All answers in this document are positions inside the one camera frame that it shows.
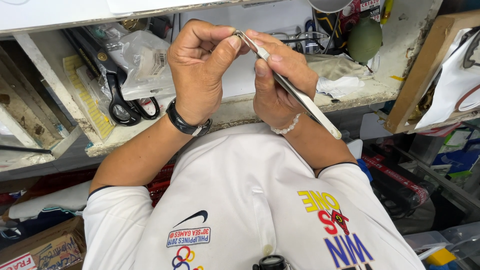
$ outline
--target tweezers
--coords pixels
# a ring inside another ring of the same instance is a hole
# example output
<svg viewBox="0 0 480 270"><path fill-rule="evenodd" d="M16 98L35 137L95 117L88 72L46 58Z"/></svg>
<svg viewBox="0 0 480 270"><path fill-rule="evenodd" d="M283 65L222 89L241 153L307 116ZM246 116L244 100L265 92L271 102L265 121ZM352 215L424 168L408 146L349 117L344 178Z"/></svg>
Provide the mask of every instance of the tweezers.
<svg viewBox="0 0 480 270"><path fill-rule="evenodd" d="M233 33L240 37L252 50L257 59L263 59L268 61L270 54L262 47L257 46L244 32L237 30ZM320 111L315 103L305 93L298 90L287 78L273 71L273 77L275 80L289 93L291 94L300 105L307 110L309 114L324 128L326 128L336 139L341 139L342 134L338 129L328 120L328 118Z"/></svg>

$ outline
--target person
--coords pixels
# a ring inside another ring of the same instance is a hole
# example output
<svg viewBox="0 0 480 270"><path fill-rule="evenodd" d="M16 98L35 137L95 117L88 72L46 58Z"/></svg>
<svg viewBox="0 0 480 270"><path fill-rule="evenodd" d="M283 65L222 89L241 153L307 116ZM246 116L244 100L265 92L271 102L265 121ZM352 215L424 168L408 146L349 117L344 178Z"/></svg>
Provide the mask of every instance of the person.
<svg viewBox="0 0 480 270"><path fill-rule="evenodd" d="M176 101L98 168L83 269L248 270L272 254L296 270L424 269L345 143L276 84L272 71L313 98L318 75L274 37L246 32L270 53L255 62L263 123L192 141L220 107L223 73L250 50L234 31L191 20L168 49ZM182 147L153 208L144 185Z"/></svg>

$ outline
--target white bead bracelet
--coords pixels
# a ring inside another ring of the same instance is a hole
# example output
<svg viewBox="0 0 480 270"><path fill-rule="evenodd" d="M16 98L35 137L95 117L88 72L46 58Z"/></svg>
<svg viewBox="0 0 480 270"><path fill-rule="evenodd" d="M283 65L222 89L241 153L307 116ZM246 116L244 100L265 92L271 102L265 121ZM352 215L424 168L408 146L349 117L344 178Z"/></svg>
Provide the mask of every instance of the white bead bracelet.
<svg viewBox="0 0 480 270"><path fill-rule="evenodd" d="M277 134L280 134L280 133L287 134L287 132L289 132L290 130L295 128L295 125L299 122L300 115L301 115L301 113L299 113L295 116L295 118L293 119L293 123L290 126L288 126L288 128L276 129L276 128L270 127L270 129Z"/></svg>

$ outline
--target olympic rings logo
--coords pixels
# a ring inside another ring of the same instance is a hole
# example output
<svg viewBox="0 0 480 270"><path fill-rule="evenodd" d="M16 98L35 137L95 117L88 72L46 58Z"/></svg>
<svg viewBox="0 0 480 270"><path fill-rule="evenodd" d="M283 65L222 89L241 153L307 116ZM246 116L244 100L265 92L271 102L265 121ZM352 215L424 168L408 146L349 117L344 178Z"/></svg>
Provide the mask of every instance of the olympic rings logo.
<svg viewBox="0 0 480 270"><path fill-rule="evenodd" d="M183 258L180 255L180 251L182 249L185 249L187 251L187 255L185 258ZM172 266L173 270L180 268L182 265L185 265L187 267L187 270L190 270L190 264L189 262L192 262L193 259L195 259L195 252L193 250L190 250L190 248L186 245L182 246L177 250L177 255L173 258L172 260ZM203 266L198 266L197 268L194 268L193 270L204 270Z"/></svg>

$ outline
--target green rubber bulb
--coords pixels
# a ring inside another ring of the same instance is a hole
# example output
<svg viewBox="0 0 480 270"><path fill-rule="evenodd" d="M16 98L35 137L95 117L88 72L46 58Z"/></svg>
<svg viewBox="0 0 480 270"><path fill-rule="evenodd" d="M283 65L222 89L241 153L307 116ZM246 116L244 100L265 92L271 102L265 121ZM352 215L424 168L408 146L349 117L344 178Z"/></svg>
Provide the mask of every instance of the green rubber bulb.
<svg viewBox="0 0 480 270"><path fill-rule="evenodd" d="M370 12L363 12L348 37L347 48L350 57L365 66L368 60L377 54L381 45L382 28L380 24L370 18Z"/></svg>

